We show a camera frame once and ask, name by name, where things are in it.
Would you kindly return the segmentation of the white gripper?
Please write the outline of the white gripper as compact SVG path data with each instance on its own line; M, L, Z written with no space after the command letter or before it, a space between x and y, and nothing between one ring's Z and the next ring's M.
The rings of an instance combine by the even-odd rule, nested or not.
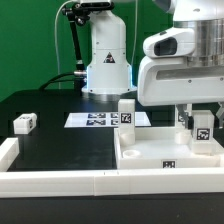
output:
M177 121L192 130L193 103L219 102L216 128L224 128L224 66L189 68L184 57L151 59L139 67L138 101L143 106L175 105Z

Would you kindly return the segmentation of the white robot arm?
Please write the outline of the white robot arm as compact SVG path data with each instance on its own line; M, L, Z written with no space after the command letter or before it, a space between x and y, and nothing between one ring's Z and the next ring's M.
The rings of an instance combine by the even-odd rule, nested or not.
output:
M175 105L191 127L186 104L217 102L217 125L224 126L224 0L152 0L173 15L172 27L143 40L136 85L126 61L123 21L100 3L82 0L90 10L92 60L82 92L105 99L130 91L144 106Z

